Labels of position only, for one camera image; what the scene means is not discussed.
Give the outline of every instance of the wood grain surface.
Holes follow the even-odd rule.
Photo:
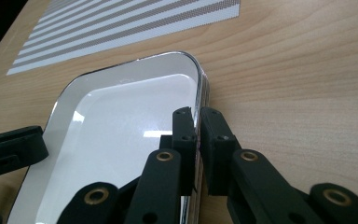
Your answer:
[[[170,51],[194,55],[242,147],[305,192],[331,182],[358,194],[358,1],[246,0],[238,18],[6,76],[48,1],[30,0],[0,43],[0,133],[45,127],[63,88],[106,66]],[[0,176],[7,217],[25,170]],[[200,223],[230,223],[202,190]]]

